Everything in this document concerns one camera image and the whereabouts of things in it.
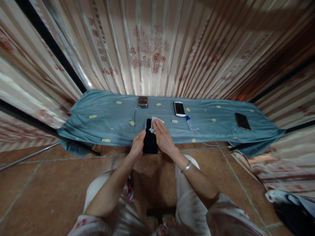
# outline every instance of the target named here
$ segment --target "small plastic bottle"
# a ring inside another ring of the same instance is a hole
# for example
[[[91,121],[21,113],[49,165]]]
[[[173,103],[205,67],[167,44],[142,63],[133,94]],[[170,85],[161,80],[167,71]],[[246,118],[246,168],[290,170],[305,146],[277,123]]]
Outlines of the small plastic bottle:
[[[188,127],[190,129],[190,132],[195,132],[196,131],[195,126],[193,122],[191,121],[191,119],[189,118],[189,116],[186,116],[186,120],[187,120]]]

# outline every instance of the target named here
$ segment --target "white pants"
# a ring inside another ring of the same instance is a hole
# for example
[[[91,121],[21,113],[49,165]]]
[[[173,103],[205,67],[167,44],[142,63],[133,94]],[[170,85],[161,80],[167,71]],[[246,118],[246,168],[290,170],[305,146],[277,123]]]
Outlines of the white pants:
[[[185,155],[198,169],[197,161],[189,155]],[[109,171],[97,177],[90,184],[84,205],[84,211],[95,197],[100,188],[108,180],[111,173]],[[175,178],[177,179],[177,206],[176,224],[170,229],[171,234],[177,235],[211,235],[206,222],[207,208],[200,201],[194,190],[191,188],[186,177],[180,172],[178,166],[175,167]],[[127,199],[128,188],[125,186],[119,202],[106,221],[111,228],[113,235],[150,235],[152,232],[148,225],[138,216],[135,205]]]

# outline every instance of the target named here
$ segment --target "wipe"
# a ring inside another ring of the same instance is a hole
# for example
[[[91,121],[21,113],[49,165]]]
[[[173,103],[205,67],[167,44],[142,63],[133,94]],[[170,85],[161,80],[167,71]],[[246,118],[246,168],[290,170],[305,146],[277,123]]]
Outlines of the wipe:
[[[149,130],[151,131],[151,133],[154,133],[154,134],[156,135],[155,130],[154,130],[154,128],[153,128],[153,122],[154,122],[155,120],[160,120],[160,121],[162,121],[162,120],[159,119],[159,118],[156,118],[155,116],[152,116],[151,128],[150,128]]]

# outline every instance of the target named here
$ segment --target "black smartphone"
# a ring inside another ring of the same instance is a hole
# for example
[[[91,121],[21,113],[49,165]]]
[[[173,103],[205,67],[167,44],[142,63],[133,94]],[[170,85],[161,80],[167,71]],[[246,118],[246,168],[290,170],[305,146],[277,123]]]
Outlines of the black smartphone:
[[[251,130],[249,123],[248,123],[248,120],[247,120],[247,117],[245,115],[242,115],[240,113],[235,113],[235,118],[236,118],[237,125],[240,128],[243,128],[243,129],[246,129],[249,131]]]

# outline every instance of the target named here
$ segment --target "silver bracelet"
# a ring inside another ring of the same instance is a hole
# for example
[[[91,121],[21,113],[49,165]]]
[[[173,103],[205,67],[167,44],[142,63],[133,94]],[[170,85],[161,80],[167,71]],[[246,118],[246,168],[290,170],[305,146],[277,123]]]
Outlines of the silver bracelet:
[[[184,174],[186,171],[188,171],[188,169],[190,168],[191,165],[191,161],[188,162],[188,164],[186,165],[186,167],[181,171],[182,174]]]

